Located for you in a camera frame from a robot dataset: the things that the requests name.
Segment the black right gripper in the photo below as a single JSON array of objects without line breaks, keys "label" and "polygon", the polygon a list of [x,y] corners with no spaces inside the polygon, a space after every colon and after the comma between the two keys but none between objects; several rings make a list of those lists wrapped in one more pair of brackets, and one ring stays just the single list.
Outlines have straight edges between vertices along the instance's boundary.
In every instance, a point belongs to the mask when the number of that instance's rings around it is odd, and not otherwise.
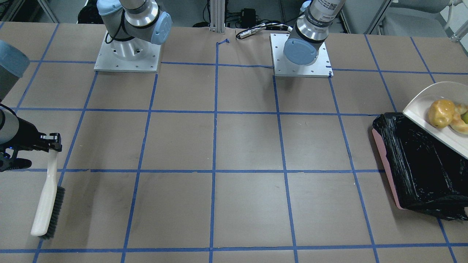
[{"label": "black right gripper", "polygon": [[18,157],[19,151],[62,151],[60,133],[39,132],[28,121],[18,117],[1,117],[0,171],[30,168],[29,159]]}]

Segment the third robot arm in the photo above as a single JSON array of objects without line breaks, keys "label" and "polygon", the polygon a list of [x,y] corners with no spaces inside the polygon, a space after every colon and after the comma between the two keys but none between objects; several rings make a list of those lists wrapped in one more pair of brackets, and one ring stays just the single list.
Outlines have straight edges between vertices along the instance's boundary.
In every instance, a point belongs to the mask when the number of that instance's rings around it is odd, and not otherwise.
[{"label": "third robot arm", "polygon": [[172,18],[155,0],[98,0],[97,9],[107,29],[106,44],[137,38],[162,45],[170,35]]}]

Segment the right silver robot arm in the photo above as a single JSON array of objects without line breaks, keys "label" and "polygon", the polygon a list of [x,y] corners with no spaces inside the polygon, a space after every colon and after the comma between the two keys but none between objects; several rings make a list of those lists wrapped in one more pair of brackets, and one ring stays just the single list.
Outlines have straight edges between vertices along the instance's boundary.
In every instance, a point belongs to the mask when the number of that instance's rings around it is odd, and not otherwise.
[{"label": "right silver robot arm", "polygon": [[[19,49],[0,42],[0,96],[4,100],[29,67],[30,60]],[[45,134],[32,123],[19,118],[5,105],[0,112],[1,171],[27,169],[32,162],[18,157],[19,151],[44,151],[49,154],[48,169],[57,170],[57,154],[62,151],[60,133]]]}]

